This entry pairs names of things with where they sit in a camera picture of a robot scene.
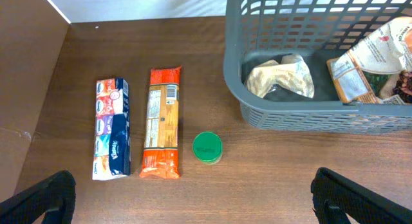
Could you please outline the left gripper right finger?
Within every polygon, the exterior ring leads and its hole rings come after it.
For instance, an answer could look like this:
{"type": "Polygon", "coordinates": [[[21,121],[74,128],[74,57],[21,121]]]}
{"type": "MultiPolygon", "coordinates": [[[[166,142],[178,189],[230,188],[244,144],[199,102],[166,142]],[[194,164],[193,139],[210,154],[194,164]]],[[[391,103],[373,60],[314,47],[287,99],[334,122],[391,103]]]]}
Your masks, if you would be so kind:
{"type": "Polygon", "coordinates": [[[310,190],[319,223],[411,223],[411,210],[325,167],[310,190]]]}

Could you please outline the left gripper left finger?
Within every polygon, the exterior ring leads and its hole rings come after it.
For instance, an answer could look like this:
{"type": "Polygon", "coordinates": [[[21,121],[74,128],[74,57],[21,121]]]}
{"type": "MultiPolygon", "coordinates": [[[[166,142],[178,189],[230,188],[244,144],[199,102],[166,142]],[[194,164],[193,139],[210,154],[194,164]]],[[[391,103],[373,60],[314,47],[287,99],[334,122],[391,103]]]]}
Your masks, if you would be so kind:
{"type": "Polygon", "coordinates": [[[71,223],[75,210],[75,179],[66,170],[1,202],[1,223],[71,223]]]}

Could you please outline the orange snack bag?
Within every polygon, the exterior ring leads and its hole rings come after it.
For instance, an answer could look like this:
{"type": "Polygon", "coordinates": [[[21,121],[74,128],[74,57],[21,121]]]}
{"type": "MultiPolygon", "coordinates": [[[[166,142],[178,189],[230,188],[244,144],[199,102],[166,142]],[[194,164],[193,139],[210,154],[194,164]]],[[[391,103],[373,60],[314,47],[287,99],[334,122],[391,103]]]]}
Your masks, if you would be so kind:
{"type": "Polygon", "coordinates": [[[327,66],[344,103],[410,104],[411,18],[384,24],[327,66]]]}

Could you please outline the white beige pouch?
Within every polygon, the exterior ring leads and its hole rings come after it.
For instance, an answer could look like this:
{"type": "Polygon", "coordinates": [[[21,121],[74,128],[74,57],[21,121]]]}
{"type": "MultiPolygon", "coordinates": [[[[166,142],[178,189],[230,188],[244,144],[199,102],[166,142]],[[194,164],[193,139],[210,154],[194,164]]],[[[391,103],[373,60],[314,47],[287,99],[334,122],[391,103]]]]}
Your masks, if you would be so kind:
{"type": "Polygon", "coordinates": [[[266,61],[255,66],[245,80],[246,88],[254,95],[263,98],[280,86],[298,95],[313,98],[315,86],[310,70],[302,56],[285,55],[281,63],[266,61]]]}

